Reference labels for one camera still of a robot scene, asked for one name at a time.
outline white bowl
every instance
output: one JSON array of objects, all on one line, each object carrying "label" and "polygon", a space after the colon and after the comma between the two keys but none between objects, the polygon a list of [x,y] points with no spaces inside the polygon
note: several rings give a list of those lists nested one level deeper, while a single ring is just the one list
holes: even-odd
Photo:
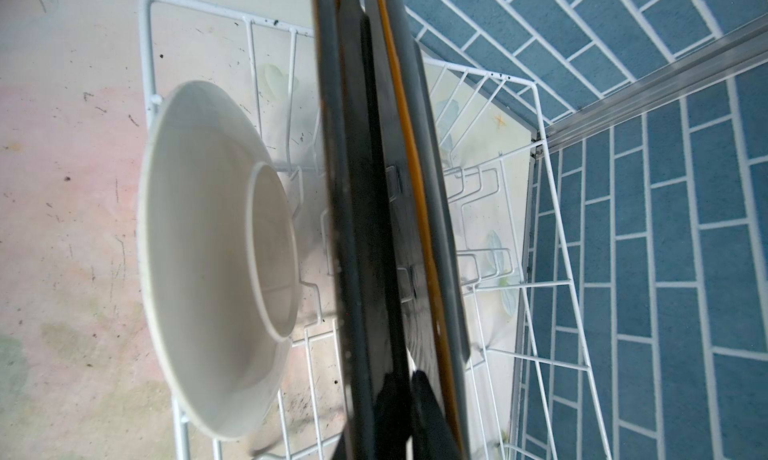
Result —
[{"label": "white bowl", "polygon": [[299,267],[269,153],[218,86],[187,82],[163,101],[141,168],[137,238],[171,391],[209,436],[252,432],[280,386]]}]

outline dish rack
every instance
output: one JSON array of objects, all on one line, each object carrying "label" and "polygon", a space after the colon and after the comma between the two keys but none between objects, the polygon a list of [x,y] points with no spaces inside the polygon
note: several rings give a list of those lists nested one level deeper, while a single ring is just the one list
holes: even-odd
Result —
[{"label": "dish rack", "polygon": [[[259,28],[266,28],[283,32],[290,38],[290,51],[288,60],[288,73],[287,73],[287,104],[286,110],[286,133],[283,142],[285,162],[280,164],[276,162],[276,170],[281,174],[283,182],[287,186],[291,186],[293,190],[297,191],[297,198],[293,199],[293,218],[296,219],[302,211],[302,206],[305,204],[305,200],[312,197],[308,193],[304,186],[305,175],[311,173],[316,175],[318,179],[322,179],[325,174],[323,169],[323,160],[319,156],[319,152],[322,152],[322,139],[319,137],[321,133],[320,128],[320,108],[317,108],[316,119],[314,122],[313,132],[311,134],[309,148],[311,155],[310,165],[301,165],[298,162],[294,164],[291,160],[291,115],[293,112],[293,93],[295,84],[295,66],[296,66],[296,42],[298,36],[305,36],[312,38],[312,30],[293,25],[290,23],[284,23],[282,21],[274,20],[271,18],[265,18],[253,13],[245,11],[234,10],[225,6],[217,4],[211,4],[200,0],[140,0],[139,2],[139,42],[140,42],[140,60],[142,70],[142,84],[144,88],[144,107],[147,117],[148,128],[151,128],[151,124],[158,111],[158,106],[162,103],[163,98],[158,93],[156,80],[155,80],[155,67],[154,67],[154,54],[153,54],[153,41],[151,32],[151,6],[152,4],[168,4],[192,10],[207,15],[219,16],[230,20],[242,21],[245,25],[246,38],[244,45],[247,47],[247,52],[250,58],[250,76],[253,82],[252,87],[254,90],[254,98],[256,103],[256,109],[252,114],[254,120],[254,126],[258,133],[264,137],[264,129],[262,125],[262,108],[260,106],[261,90],[259,86],[258,75],[256,71],[256,49],[254,45],[254,26]],[[429,94],[430,99],[434,101],[434,92],[436,91],[438,84],[441,81],[446,81],[446,77],[457,77],[458,82],[453,88],[448,101],[441,111],[436,115],[436,123],[446,115],[448,110],[448,104],[454,100],[457,96],[458,90],[462,85],[466,85],[465,80],[468,78],[479,78],[475,82],[474,89],[469,95],[468,100],[462,106],[462,109],[458,112],[456,118],[451,122],[447,130],[440,133],[438,143],[441,147],[446,142],[447,138],[462,119],[462,116],[470,109],[469,105],[472,100],[475,100],[476,96],[480,94],[481,89],[487,90],[487,94],[482,95],[485,97],[485,102],[482,102],[482,106],[476,112],[474,118],[469,122],[468,127],[460,135],[456,142],[451,141],[450,150],[448,151],[447,161],[445,169],[443,170],[444,179],[446,180],[446,190],[448,192],[449,208],[452,212],[452,221],[454,224],[454,230],[458,229],[459,235],[463,234],[464,249],[457,250],[458,263],[460,267],[460,273],[462,273],[462,296],[465,300],[466,311],[474,312],[476,325],[470,325],[470,343],[473,345],[473,353],[466,366],[466,375],[468,377],[468,403],[467,414],[469,416],[476,416],[476,422],[470,422],[471,428],[475,428],[474,432],[470,432],[471,435],[471,451],[472,456],[483,456],[486,460],[490,458],[533,458],[534,460],[543,460],[537,455],[525,451],[524,443],[519,445],[518,438],[518,422],[519,414],[522,413],[522,403],[520,396],[520,388],[528,388],[529,386],[523,386],[521,383],[523,364],[530,363],[533,365],[538,380],[538,389],[542,399],[542,407],[544,409],[544,417],[547,424],[548,433],[548,445],[547,445],[547,459],[558,459],[556,442],[552,431],[552,419],[550,418],[550,412],[548,410],[548,396],[545,393],[544,381],[542,380],[541,363],[550,364],[552,366],[560,366],[569,369],[575,369],[580,372],[585,372],[589,388],[592,394],[594,402],[594,410],[598,417],[598,428],[602,443],[604,447],[604,454],[606,458],[610,459],[610,449],[608,446],[608,437],[606,435],[604,421],[601,415],[601,410],[598,402],[597,392],[595,388],[594,375],[590,366],[590,357],[584,337],[584,327],[581,321],[581,308],[576,295],[576,289],[574,287],[573,272],[571,269],[571,260],[568,256],[568,248],[566,247],[566,239],[564,229],[562,226],[562,217],[560,214],[560,206],[558,202],[558,193],[555,188],[555,181],[553,177],[552,162],[550,159],[550,153],[546,136],[544,133],[544,122],[542,117],[541,103],[539,100],[538,89],[534,82],[524,80],[514,76],[505,75],[500,72],[492,72],[479,68],[472,68],[469,66],[458,65],[455,63],[445,62],[425,56],[423,58],[425,66],[432,68],[438,68],[439,73],[436,81],[431,85]],[[484,89],[483,86],[486,82],[491,82],[488,85],[493,85],[491,89]],[[453,153],[456,149],[468,138],[468,133],[472,130],[478,119],[488,111],[488,107],[492,104],[496,94],[501,90],[506,83],[517,83],[527,88],[530,88],[533,92],[533,98],[535,102],[535,109],[538,118],[538,132],[539,138],[532,141],[529,144],[525,144],[522,147],[518,147],[508,152],[498,152],[497,156],[490,157],[477,163],[471,167],[456,167],[454,166]],[[526,269],[522,261],[523,253],[524,257],[528,257],[528,241],[524,239],[521,243],[518,235],[515,231],[515,223],[513,218],[512,201],[510,197],[510,190],[508,187],[508,170],[504,165],[505,160],[516,155],[530,155],[541,159],[541,164],[544,165],[544,172],[546,173],[546,181],[548,181],[550,192],[552,194],[552,204],[554,205],[554,214],[557,224],[557,241],[561,247],[562,256],[564,260],[564,267],[567,273],[568,279],[558,280],[552,282],[525,282],[528,275],[525,273]],[[529,166],[534,164],[533,158],[531,159]],[[387,169],[387,178],[396,177],[396,171],[390,171],[392,167]],[[530,196],[531,178],[528,177],[528,195]],[[389,185],[390,187],[390,201],[395,196],[396,188],[398,186]],[[315,196],[323,196],[323,188],[320,188],[316,192]],[[497,244],[490,245],[488,248],[469,248],[468,241],[466,240],[467,222],[465,213],[467,209],[471,208],[473,204],[477,204],[481,200],[491,200],[496,205],[501,207],[502,214],[500,224],[503,224],[508,232],[505,232],[504,237],[506,239],[512,238],[512,244],[507,241],[506,246],[497,241]],[[320,223],[318,230],[322,240],[322,251],[325,255],[324,262],[326,266],[325,275],[331,277],[332,272],[332,258],[330,257],[330,248],[328,243],[328,208],[324,208],[319,217],[316,218],[316,222]],[[296,235],[302,235],[302,231],[296,229]],[[489,268],[483,268],[482,264],[485,262],[490,264]],[[398,268],[398,277],[402,275],[408,277],[408,269]],[[516,275],[519,278],[520,284],[509,282],[508,280]],[[306,388],[305,388],[305,400],[310,403],[312,407],[311,425],[313,440],[308,445],[297,448],[292,442],[292,432],[289,428],[289,422],[286,419],[286,406],[284,405],[284,392],[281,388],[277,393],[276,403],[277,411],[280,423],[280,433],[282,436],[283,455],[276,455],[272,452],[264,449],[262,452],[255,452],[252,456],[258,459],[279,459],[279,458],[303,458],[309,455],[315,455],[320,460],[326,456],[330,456],[332,449],[341,437],[341,431],[329,434],[326,428],[321,426],[321,415],[319,414],[319,401],[318,392],[316,390],[316,383],[321,376],[338,376],[339,380],[336,381],[341,392],[344,392],[344,385],[342,382],[341,368],[340,368],[340,350],[339,350],[339,338],[336,318],[333,314],[328,314],[323,311],[323,298],[321,294],[321,288],[315,282],[301,281],[302,286],[306,289],[310,295],[305,297],[305,300],[312,300],[309,302],[312,304],[314,312],[312,313],[312,321],[309,321],[303,326],[302,331],[297,326],[293,336],[293,349],[303,350],[304,359],[306,361]],[[573,304],[573,310],[576,312],[575,319],[578,330],[578,339],[581,346],[579,352],[579,363],[572,364],[567,362],[560,362],[554,359],[540,358],[538,356],[538,350],[536,347],[535,334],[532,328],[532,313],[531,307],[528,301],[528,289],[534,287],[552,287],[558,285],[566,285],[571,293],[571,301]],[[517,321],[517,339],[515,341],[515,347],[510,349],[492,348],[486,343],[486,335],[483,331],[481,319],[481,303],[478,301],[478,296],[483,292],[494,292],[509,290],[515,294],[515,297],[519,296],[519,305],[522,305],[524,310],[524,317]],[[401,292],[401,301],[407,302],[412,299],[412,295],[406,292]],[[324,299],[326,303],[333,301],[333,297]],[[335,365],[318,365],[317,354],[312,355],[312,349],[318,346],[323,346],[326,350],[330,347],[332,342],[333,354],[335,356]],[[492,378],[491,365],[496,362],[513,362],[514,374],[509,380],[512,382],[512,400],[510,401],[510,408],[508,416],[504,416],[505,412],[500,412],[498,408],[498,398],[495,392],[499,391],[498,380],[494,383]],[[343,405],[343,396],[340,397],[341,407],[346,414],[346,405]],[[186,415],[182,411],[176,399],[171,401],[171,411],[173,414],[173,431],[174,431],[174,444],[176,447],[177,460],[188,460],[190,458],[190,435],[188,432],[188,422]],[[508,422],[503,422],[503,418],[508,418]],[[223,457],[222,445],[220,441],[216,439],[211,440],[212,455],[216,460],[220,460]],[[279,446],[272,445],[271,449],[279,449]]]}]

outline printed pattern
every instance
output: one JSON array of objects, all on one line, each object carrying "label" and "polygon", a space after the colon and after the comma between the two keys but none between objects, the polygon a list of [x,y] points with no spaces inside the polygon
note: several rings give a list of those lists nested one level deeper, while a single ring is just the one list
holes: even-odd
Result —
[{"label": "printed pattern", "polygon": [[[535,81],[546,126],[768,13],[768,0],[404,1],[443,60]],[[530,88],[498,100],[536,125]]]},{"label": "printed pattern", "polygon": [[[552,154],[614,458],[768,452],[766,104],[768,62]],[[535,282],[565,278],[539,163]],[[581,362],[567,287],[536,288],[532,303],[539,355]],[[514,440],[548,460],[530,367]],[[542,373],[558,457],[602,458],[582,372],[542,364]]]}]

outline orange stripe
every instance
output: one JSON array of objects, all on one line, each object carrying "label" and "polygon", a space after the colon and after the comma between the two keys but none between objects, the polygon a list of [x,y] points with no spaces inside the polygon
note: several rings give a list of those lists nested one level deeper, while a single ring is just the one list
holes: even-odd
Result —
[{"label": "orange stripe", "polygon": [[459,409],[456,400],[456,385],[453,381],[451,368],[450,347],[446,332],[446,313],[442,305],[442,294],[438,283],[435,257],[432,253],[432,240],[429,232],[429,220],[427,214],[426,194],[424,192],[424,177],[422,167],[418,162],[418,150],[416,138],[413,133],[411,115],[406,101],[406,90],[403,87],[402,72],[397,59],[395,49],[395,37],[389,23],[389,15],[386,9],[386,0],[378,0],[379,14],[381,15],[382,29],[384,30],[384,43],[386,44],[389,70],[392,73],[392,84],[395,87],[395,99],[400,117],[400,128],[406,144],[406,157],[408,158],[408,171],[411,173],[411,187],[413,198],[416,201],[416,220],[418,224],[418,236],[422,244],[424,266],[427,277],[427,292],[429,306],[432,310],[432,334],[435,337],[435,350],[437,353],[438,370],[440,372],[440,389],[443,402],[446,407],[446,420],[451,428],[458,450],[463,454],[461,428],[459,427]]}]

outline wall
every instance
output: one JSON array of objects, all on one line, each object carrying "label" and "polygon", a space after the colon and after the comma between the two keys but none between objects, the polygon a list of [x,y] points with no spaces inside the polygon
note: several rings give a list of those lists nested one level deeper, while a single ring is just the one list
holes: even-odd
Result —
[{"label": "wall", "polygon": [[[766,104],[763,63],[552,155],[614,458],[768,452]],[[530,268],[563,279],[539,163]],[[533,324],[540,355],[579,359],[567,287],[534,291]],[[529,367],[518,441],[544,458]],[[558,456],[602,458],[586,378],[542,369]]]},{"label": "wall", "polygon": [[[768,13],[768,0],[405,2],[413,35],[443,60],[534,80],[547,126]],[[530,89],[500,93],[536,125]]]}]

